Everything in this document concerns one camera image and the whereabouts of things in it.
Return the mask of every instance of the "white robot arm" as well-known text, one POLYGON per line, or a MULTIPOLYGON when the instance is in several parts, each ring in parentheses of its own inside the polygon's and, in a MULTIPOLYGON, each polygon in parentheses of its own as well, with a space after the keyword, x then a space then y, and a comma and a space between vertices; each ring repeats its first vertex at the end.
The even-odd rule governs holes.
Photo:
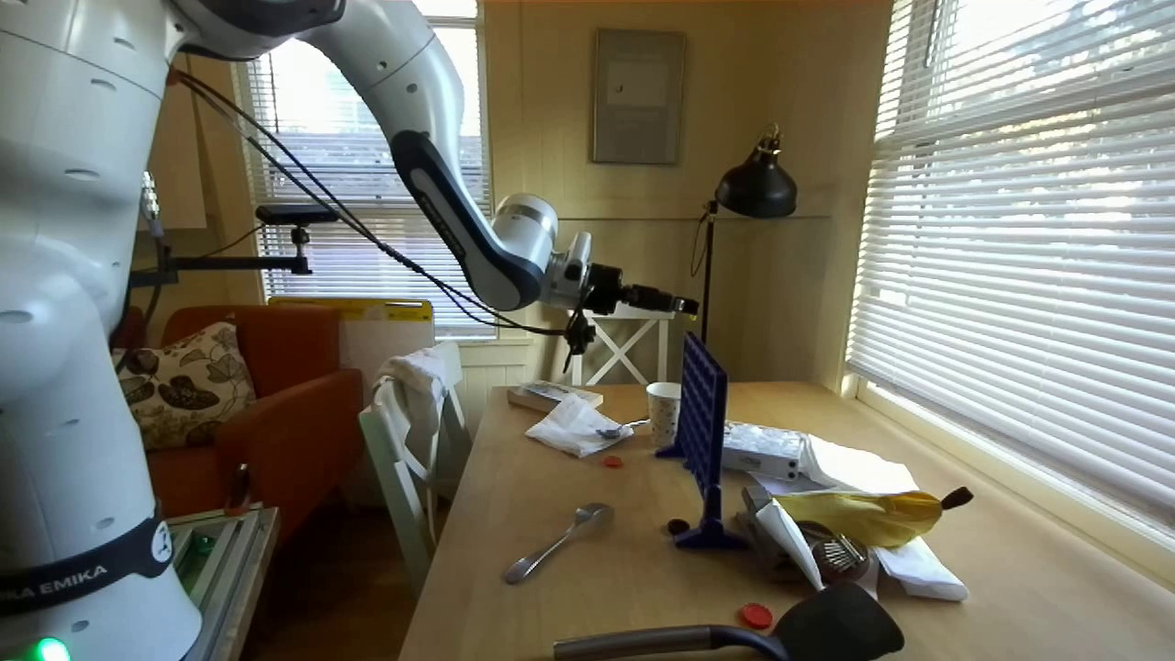
POLYGON ((0 657, 54 639, 164 661, 197 636, 107 329, 172 55, 259 59, 287 35, 369 99, 479 296, 549 289, 556 211, 512 200, 489 223, 463 193, 456 78, 412 0, 0 0, 0 657))
POLYGON ((484 222, 458 184, 463 86, 412 0, 178 0, 202 51, 254 59, 284 35, 320 48, 391 138, 398 173, 492 308, 525 308, 549 289, 559 218, 512 193, 484 222))

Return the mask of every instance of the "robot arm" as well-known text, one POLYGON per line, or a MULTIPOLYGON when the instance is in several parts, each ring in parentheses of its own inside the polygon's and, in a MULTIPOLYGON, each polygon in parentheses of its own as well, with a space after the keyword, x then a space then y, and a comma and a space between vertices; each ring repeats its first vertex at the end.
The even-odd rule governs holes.
POLYGON ((484 304, 514 313, 566 280, 550 268, 559 218, 549 201, 512 193, 484 222, 456 177, 463 87, 412 0, 178 0, 178 10, 196 27, 189 48, 211 55, 254 59, 284 35, 320 48, 376 113, 403 188, 484 304))

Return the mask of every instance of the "white chair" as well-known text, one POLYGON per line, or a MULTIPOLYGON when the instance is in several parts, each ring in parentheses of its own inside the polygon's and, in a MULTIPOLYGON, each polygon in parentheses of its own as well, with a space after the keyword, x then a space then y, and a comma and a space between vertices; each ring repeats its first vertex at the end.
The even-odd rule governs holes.
POLYGON ((437 496, 453 496, 472 435, 458 409, 458 350, 429 344, 392 357, 360 412, 369 457, 417 589, 437 548, 437 496))
POLYGON ((434 507, 425 493, 423 461, 401 461, 398 447, 409 447, 409 416, 392 398, 376 398, 360 412, 363 446, 381 487, 381 502, 398 529, 398 548, 409 570, 412 589, 419 592, 425 584, 429 562, 434 562, 434 507))
POLYGON ((472 457, 472 427, 458 399, 463 357, 456 344, 425 344, 386 362, 409 412, 409 447, 425 465, 434 496, 453 498, 472 457))
POLYGON ((595 327, 599 341, 583 357, 572 357, 572 382, 578 387, 599 387, 605 375, 615 375, 622 367, 639 387, 670 379, 681 313, 616 304, 615 313, 587 308, 583 317, 595 327), (634 351, 642 344, 656 350, 654 367, 642 367, 634 359, 634 351))

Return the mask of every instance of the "white cloth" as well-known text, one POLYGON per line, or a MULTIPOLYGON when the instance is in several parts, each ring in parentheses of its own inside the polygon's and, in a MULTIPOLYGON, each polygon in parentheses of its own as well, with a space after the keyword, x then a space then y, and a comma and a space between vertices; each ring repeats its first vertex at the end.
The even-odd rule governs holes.
POLYGON ((583 458, 627 438, 627 435, 610 438, 610 431, 623 431, 623 427, 603 416, 595 399, 583 399, 572 392, 572 398, 561 398, 559 409, 549 412, 549 419, 528 427, 525 438, 583 458))

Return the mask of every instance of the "wall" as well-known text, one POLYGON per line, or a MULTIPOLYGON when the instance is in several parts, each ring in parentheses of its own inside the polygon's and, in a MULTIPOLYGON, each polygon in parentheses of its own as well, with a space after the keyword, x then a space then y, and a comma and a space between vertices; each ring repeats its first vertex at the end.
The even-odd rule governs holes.
MULTIPOLYGON (((237 94, 237 80, 224 61, 179 55, 178 66, 212 86, 220 94, 237 94)), ((254 200, 239 132, 217 110, 196 102, 196 94, 179 86, 171 87, 164 113, 153 132, 152 173, 158 180, 163 218, 178 257, 220 248, 224 244, 254 228, 254 200)), ((254 255, 254 244, 239 244, 220 257, 246 255, 254 255)), ((152 334, 163 329, 163 321, 172 308, 261 296, 266 286, 259 270, 185 270, 178 286, 163 286, 158 313, 152 317, 152 334)))
MULTIPOLYGON (((719 218, 713 350, 735 379, 840 379, 884 0, 484 0, 495 193, 532 191, 561 235, 590 231, 623 282, 703 296, 699 218, 715 180, 772 129, 801 184, 786 223, 719 218), (692 45, 676 166, 590 166, 590 31, 676 31, 692 45)), ((202 116, 205 235, 249 228, 246 168, 202 116)), ((259 274, 189 274, 164 308, 261 300, 259 274)), ((501 382, 550 379, 559 344, 468 344, 472 409, 501 382)))

